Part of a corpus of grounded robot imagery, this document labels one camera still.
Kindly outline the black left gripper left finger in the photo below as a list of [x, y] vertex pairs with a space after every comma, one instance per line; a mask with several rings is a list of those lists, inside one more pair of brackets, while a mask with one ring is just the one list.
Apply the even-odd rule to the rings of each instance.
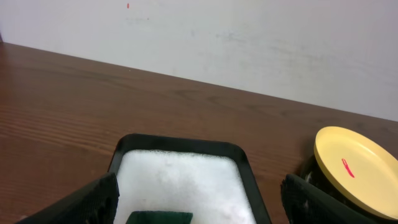
[[115, 173], [108, 172], [19, 224], [112, 224], [118, 206]]

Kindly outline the green scrubbing sponge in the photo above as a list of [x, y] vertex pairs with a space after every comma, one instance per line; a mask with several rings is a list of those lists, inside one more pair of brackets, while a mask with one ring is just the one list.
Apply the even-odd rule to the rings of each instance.
[[165, 211], [132, 212], [126, 224], [190, 224], [193, 213]]

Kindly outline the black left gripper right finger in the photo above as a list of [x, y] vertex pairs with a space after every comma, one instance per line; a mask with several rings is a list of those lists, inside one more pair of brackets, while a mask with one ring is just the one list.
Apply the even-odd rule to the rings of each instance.
[[295, 174], [281, 184], [282, 205], [290, 223], [372, 224], [368, 217], [347, 207]]

